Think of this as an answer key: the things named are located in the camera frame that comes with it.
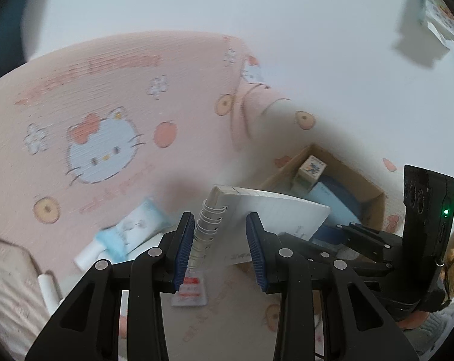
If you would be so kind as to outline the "blue white wipes pack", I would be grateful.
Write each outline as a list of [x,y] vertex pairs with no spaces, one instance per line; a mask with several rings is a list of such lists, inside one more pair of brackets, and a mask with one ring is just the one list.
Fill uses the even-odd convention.
[[99,231],[95,241],[101,245],[99,259],[126,262],[138,247],[171,225],[167,216],[148,199],[110,228]]

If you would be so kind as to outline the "pink floral pillow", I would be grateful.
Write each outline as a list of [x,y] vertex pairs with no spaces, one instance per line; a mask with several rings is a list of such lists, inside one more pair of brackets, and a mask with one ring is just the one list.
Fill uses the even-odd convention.
[[40,274],[49,273],[39,272],[26,249],[0,240],[0,345],[14,360],[24,360],[51,317],[39,289]]

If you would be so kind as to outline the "small white printed box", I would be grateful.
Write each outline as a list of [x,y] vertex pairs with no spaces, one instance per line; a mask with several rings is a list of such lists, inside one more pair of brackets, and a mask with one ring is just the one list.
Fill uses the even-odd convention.
[[327,164],[314,155],[310,155],[307,160],[299,167],[297,176],[309,183],[315,184],[322,176]]

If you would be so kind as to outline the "pink Hello Kitty bed sheet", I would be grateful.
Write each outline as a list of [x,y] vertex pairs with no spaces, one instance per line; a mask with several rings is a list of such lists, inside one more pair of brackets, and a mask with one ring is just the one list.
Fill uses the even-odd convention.
[[214,185],[262,189],[313,144],[384,192],[381,230],[399,231],[401,164],[353,129],[266,83],[239,38],[134,33],[67,47],[0,78],[0,240],[69,291],[75,256],[145,199],[177,223]]

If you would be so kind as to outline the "light blue box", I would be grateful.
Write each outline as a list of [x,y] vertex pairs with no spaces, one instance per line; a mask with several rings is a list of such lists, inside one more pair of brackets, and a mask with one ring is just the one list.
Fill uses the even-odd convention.
[[339,181],[322,175],[307,194],[307,199],[330,207],[325,225],[361,223],[361,203]]

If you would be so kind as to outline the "brown cardboard box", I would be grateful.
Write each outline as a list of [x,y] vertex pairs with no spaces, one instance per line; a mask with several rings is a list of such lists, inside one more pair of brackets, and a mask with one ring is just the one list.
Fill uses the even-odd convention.
[[321,185],[339,199],[344,209],[349,209],[355,220],[363,226],[380,231],[385,214],[385,194],[361,174],[315,144],[305,147],[288,160],[276,175],[263,182],[263,190],[287,193],[299,167],[315,156],[326,164],[319,178]]

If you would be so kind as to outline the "white spiral notebook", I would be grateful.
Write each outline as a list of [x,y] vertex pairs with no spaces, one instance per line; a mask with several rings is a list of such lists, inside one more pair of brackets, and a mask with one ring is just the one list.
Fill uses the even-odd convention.
[[265,231],[310,239],[330,215],[330,207],[276,192],[214,186],[196,219],[188,269],[207,270],[251,260],[252,221]]

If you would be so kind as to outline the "white red spout pouch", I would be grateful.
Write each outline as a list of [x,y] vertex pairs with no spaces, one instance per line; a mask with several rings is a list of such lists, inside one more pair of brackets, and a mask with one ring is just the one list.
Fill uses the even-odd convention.
[[173,307],[205,307],[207,294],[202,276],[185,277],[179,291],[172,297]]

